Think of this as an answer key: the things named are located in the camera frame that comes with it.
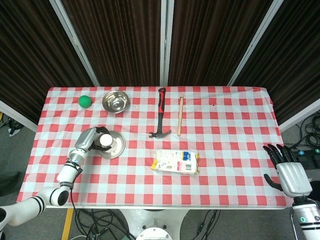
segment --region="stainless steel bowl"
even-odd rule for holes
[[[125,92],[114,90],[103,97],[102,105],[108,112],[117,114],[123,112],[130,105],[130,101]]]

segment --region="curtain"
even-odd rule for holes
[[[157,86],[160,0],[63,0],[103,86]]]
[[[282,124],[320,98],[320,4],[284,1],[235,86],[265,87]]]
[[[0,100],[38,123],[50,87],[92,86],[49,1],[0,1]]]
[[[227,85],[272,0],[175,0],[170,86]]]

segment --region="snack package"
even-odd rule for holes
[[[196,174],[199,172],[198,157],[199,154],[192,151],[158,149],[155,152],[155,160],[151,169],[181,174]]]

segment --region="white robotic arm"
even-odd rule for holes
[[[0,239],[4,239],[4,227],[21,225],[44,212],[47,205],[62,206],[68,198],[69,192],[74,186],[74,181],[82,172],[81,166],[85,160],[86,153],[91,149],[107,151],[111,147],[95,145],[97,135],[107,134],[105,127],[93,127],[82,132],[75,143],[75,149],[69,153],[62,171],[57,176],[60,187],[46,186],[35,196],[22,202],[0,207]]]
[[[281,153],[271,144],[263,146],[263,148],[270,156],[280,183],[273,182],[267,174],[264,174],[264,178],[272,188],[283,191],[288,197],[293,198],[292,208],[299,220],[305,238],[307,240],[320,240],[320,211],[316,202],[308,199],[313,189],[306,172],[287,146],[279,144],[276,146]]]

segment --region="table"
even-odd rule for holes
[[[282,144],[265,88],[177,86],[166,88],[163,132],[149,138],[158,124],[159,87],[53,87],[38,123],[25,178],[17,201],[44,186],[59,186],[56,177],[84,130],[106,126],[120,132],[126,147],[121,156],[104,159],[90,151],[76,179],[73,199],[90,208],[285,208],[292,199],[263,178],[277,173],[263,150]],[[122,90],[131,105],[113,114],[103,109],[103,96]],[[177,136],[180,96],[184,95],[181,136]],[[78,98],[91,97],[87,109]],[[156,149],[199,153],[199,174],[182,175],[150,169]],[[71,205],[69,199],[66,207]]]

